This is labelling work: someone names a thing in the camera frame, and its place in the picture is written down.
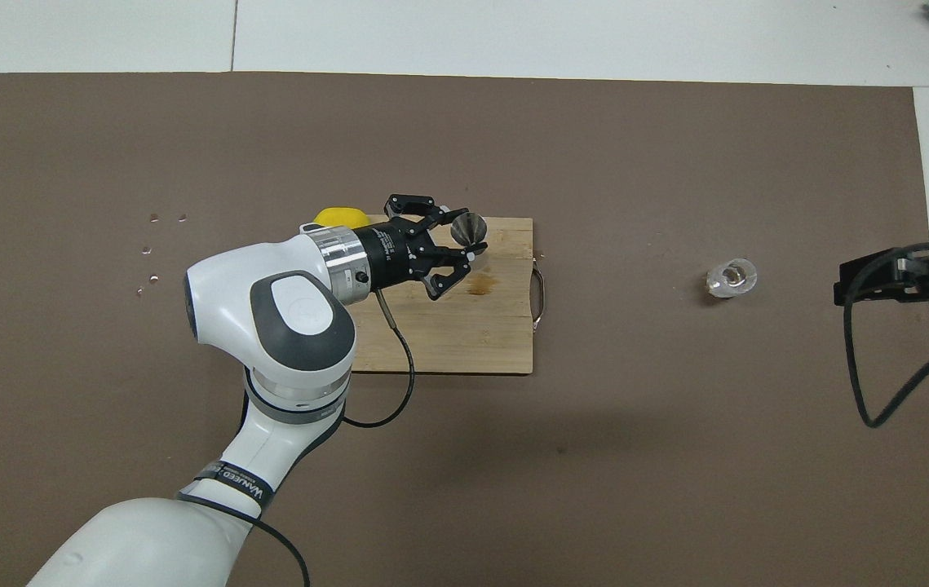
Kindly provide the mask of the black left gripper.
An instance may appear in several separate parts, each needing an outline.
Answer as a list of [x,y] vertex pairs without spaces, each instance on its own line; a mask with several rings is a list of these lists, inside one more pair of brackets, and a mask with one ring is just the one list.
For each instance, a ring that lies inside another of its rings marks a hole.
[[372,291],[407,281],[420,281],[428,298],[438,300],[472,271],[487,244],[463,249],[434,245],[431,230],[453,222],[453,211],[431,196],[391,194],[385,204],[386,222],[358,227],[355,235],[367,257]]

